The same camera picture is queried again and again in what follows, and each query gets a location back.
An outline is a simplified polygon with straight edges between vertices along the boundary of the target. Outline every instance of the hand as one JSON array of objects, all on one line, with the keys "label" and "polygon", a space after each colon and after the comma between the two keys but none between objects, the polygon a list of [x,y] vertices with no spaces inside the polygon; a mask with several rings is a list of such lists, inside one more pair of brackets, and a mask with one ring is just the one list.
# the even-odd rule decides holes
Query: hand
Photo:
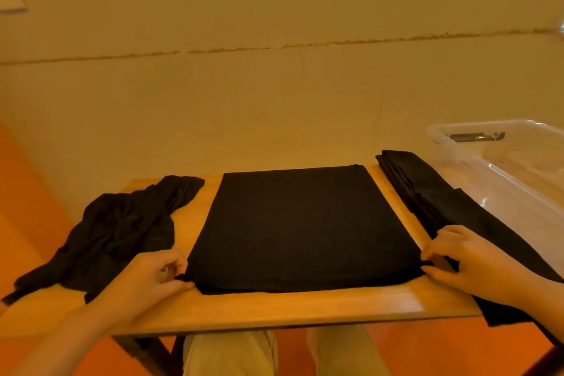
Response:
[{"label": "hand", "polygon": [[131,320],[164,298],[194,287],[193,282],[173,279],[187,266],[177,249],[137,254],[87,308],[109,326]]},{"label": "hand", "polygon": [[460,262],[459,271],[433,266],[422,269],[434,280],[468,294],[519,308],[537,275],[488,240],[464,226],[447,226],[421,252],[421,260],[433,255]]}]

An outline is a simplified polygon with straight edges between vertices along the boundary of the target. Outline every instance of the wooden board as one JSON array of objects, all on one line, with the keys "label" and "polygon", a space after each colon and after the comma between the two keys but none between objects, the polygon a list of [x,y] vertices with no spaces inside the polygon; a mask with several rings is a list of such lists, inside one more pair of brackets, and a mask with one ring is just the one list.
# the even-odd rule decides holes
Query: wooden board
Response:
[{"label": "wooden board", "polygon": [[[417,245],[430,241],[378,166],[367,167]],[[173,214],[175,247],[186,256],[203,227],[222,176],[200,176],[204,187]],[[144,189],[158,179],[134,180],[124,190]],[[0,318],[0,338],[45,334],[83,305],[83,293],[53,286],[30,294]],[[471,296],[439,285],[427,276],[398,286],[306,293],[244,293],[205,296],[197,290],[166,299],[111,334],[150,335],[261,327],[418,320],[481,315]]]}]

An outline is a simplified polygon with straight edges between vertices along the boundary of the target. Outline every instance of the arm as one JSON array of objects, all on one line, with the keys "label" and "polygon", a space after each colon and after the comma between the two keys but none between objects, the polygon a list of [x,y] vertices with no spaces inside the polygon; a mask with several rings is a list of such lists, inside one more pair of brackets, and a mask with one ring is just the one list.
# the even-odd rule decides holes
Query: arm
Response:
[{"label": "arm", "polygon": [[524,310],[564,342],[564,284],[547,280],[463,226],[447,226],[421,252],[460,262],[457,273],[422,269],[434,280],[488,301]]},{"label": "arm", "polygon": [[172,294],[194,287],[172,280],[184,273],[178,250],[138,254],[90,304],[67,316],[14,370],[12,376],[70,376],[90,348],[114,325]]}]

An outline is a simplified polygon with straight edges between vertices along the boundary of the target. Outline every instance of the clear plastic storage bin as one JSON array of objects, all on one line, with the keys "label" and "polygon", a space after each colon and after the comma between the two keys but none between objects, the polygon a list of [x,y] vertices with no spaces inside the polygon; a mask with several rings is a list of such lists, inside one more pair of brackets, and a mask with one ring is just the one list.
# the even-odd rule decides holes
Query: clear plastic storage bin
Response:
[{"label": "clear plastic storage bin", "polygon": [[433,125],[427,162],[564,275],[564,131],[532,120]]}]

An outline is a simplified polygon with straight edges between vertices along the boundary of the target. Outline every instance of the crack in wall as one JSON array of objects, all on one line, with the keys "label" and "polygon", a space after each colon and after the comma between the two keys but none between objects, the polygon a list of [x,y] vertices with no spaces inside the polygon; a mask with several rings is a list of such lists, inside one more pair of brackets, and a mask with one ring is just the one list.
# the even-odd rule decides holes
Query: crack in wall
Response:
[{"label": "crack in wall", "polygon": [[474,38],[474,37],[497,37],[497,36],[519,36],[519,35],[556,35],[560,33],[560,29],[554,28],[531,28],[531,29],[515,29],[515,30],[498,30],[493,32],[484,33],[454,33],[454,34],[441,34],[441,35],[420,35],[413,37],[396,37],[386,39],[366,39],[366,40],[343,40],[331,41],[322,43],[298,43],[298,44],[284,44],[281,46],[258,46],[258,47],[242,47],[242,48],[214,48],[205,50],[191,50],[191,51],[168,51],[168,52],[149,52],[140,54],[123,54],[115,56],[94,56],[94,57],[61,57],[61,58],[46,58],[46,59],[30,59],[21,61],[2,61],[2,66],[18,66],[18,65],[32,65],[32,64],[46,64],[46,63],[60,63],[60,62],[75,62],[75,61],[102,61],[109,59],[129,59],[129,58],[147,58],[147,57],[162,57],[171,55],[198,55],[198,54],[219,54],[225,52],[246,52],[246,51],[267,51],[270,49],[295,49],[295,48],[322,48],[324,46],[338,46],[338,45],[372,45],[381,43],[398,43],[398,42],[415,42],[423,40],[447,40],[457,38]]}]

